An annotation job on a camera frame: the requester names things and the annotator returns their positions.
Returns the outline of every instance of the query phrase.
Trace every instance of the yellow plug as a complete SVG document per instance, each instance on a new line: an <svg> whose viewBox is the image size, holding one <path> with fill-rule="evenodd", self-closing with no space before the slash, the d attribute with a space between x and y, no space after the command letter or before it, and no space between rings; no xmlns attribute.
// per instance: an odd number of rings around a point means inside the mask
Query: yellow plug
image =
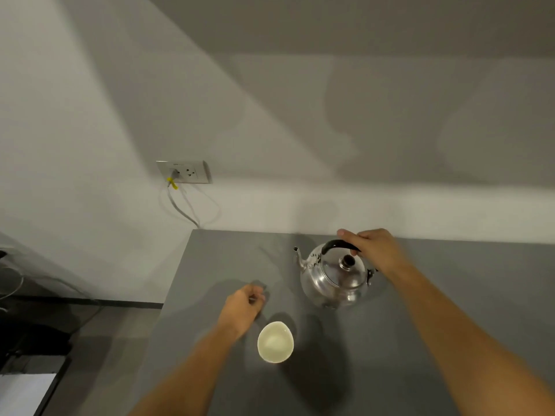
<svg viewBox="0 0 555 416"><path fill-rule="evenodd" d="M172 178L172 177L167 178L166 181L168 181L168 182L171 184L171 186L174 188L174 190L177 190L177 189L178 189L178 188L177 188L177 185L175 184L175 182L173 182L173 178Z"/></svg>

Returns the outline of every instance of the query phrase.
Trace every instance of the floor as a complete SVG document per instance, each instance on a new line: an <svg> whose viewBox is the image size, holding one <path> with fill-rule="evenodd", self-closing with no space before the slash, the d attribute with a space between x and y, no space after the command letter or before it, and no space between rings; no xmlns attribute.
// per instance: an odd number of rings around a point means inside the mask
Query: floor
<svg viewBox="0 0 555 416"><path fill-rule="evenodd" d="M33 319L67 331L98 310L85 305L47 307ZM73 336L72 362L43 416L122 416L159 314L160 309L104 307Z"/></svg>

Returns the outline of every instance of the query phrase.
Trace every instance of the forearm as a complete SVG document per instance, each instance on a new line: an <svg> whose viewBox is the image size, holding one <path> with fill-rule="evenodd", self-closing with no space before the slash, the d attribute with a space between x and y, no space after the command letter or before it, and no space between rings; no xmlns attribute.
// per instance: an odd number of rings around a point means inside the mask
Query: forearm
<svg viewBox="0 0 555 416"><path fill-rule="evenodd" d="M144 397L129 416L206 414L234 336L225 329L213 329L197 343L187 360Z"/></svg>
<svg viewBox="0 0 555 416"><path fill-rule="evenodd" d="M549 388L417 269L390 279L463 415L555 414Z"/></svg>

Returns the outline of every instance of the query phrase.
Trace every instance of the kettle body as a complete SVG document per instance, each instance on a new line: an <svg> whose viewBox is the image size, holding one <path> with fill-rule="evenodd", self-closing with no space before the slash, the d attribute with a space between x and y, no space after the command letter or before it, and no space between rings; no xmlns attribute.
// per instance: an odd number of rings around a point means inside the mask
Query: kettle body
<svg viewBox="0 0 555 416"><path fill-rule="evenodd" d="M294 247L295 261L300 268L302 290L318 307L339 308L361 300L370 286L375 270L368 270L350 250L357 247L341 239L318 245L302 259Z"/></svg>

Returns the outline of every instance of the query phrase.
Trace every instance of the left hand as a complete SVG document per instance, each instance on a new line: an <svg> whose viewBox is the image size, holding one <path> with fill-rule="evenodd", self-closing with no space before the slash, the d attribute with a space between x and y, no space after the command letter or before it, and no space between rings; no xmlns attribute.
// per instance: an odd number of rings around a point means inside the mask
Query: left hand
<svg viewBox="0 0 555 416"><path fill-rule="evenodd" d="M217 328L230 333L233 341L243 336L264 306L263 290L260 286L246 285L228 296L218 317ZM255 300L252 304L249 297Z"/></svg>

